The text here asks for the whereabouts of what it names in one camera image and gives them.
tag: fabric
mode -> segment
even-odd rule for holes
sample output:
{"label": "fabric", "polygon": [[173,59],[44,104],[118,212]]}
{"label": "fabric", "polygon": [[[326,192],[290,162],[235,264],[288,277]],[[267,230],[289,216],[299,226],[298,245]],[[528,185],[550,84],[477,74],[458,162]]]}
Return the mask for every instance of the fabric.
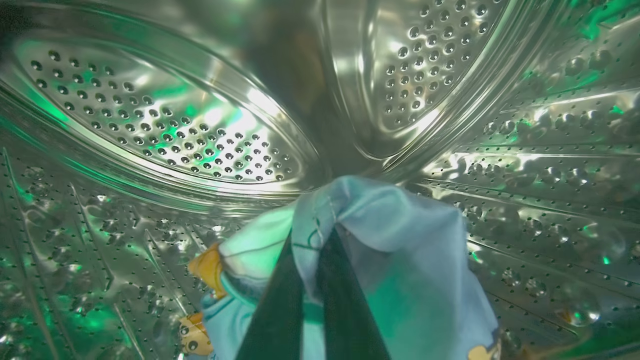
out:
{"label": "fabric", "polygon": [[[204,307],[204,324],[221,360],[235,359],[289,232],[306,296],[321,306],[319,250],[336,225],[344,229],[343,245],[392,359],[468,359],[472,349],[496,345],[497,321],[467,266],[461,213],[348,176],[262,215],[220,245],[230,295]],[[254,293],[230,285],[227,272]],[[315,332],[307,331],[309,324]],[[304,334],[304,359],[324,360],[322,325],[306,312]]]}

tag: crumpled fabric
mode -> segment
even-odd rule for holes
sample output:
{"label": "crumpled fabric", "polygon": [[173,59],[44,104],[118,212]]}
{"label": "crumpled fabric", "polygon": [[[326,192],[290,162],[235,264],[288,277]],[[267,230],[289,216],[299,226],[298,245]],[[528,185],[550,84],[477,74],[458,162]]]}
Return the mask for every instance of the crumpled fabric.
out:
{"label": "crumpled fabric", "polygon": [[[346,176],[261,215],[220,245],[229,296],[203,304],[218,359],[235,359],[257,305],[255,294],[229,279],[262,291],[291,232],[305,298],[321,306],[319,251],[336,226],[392,359],[462,360],[495,344],[498,323],[468,269],[462,214],[392,184]],[[324,360],[316,320],[305,317],[304,360]]]}

